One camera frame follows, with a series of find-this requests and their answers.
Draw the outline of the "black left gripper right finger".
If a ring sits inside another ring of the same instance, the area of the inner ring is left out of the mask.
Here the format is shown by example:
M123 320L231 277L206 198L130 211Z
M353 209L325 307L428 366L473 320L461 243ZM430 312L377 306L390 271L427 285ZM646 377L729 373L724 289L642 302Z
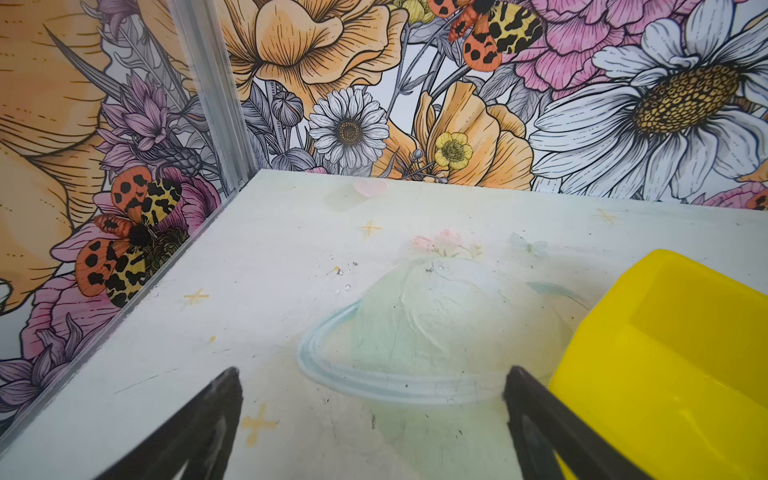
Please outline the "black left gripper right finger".
M514 366L503 399L525 479L647 479L649 476L592 430L527 370Z

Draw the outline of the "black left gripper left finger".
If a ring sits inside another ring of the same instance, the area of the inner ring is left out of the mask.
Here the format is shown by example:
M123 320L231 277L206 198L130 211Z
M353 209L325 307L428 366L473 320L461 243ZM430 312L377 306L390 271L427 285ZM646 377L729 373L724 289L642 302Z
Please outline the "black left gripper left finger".
M230 367L100 479L221 479L239 425L243 391Z

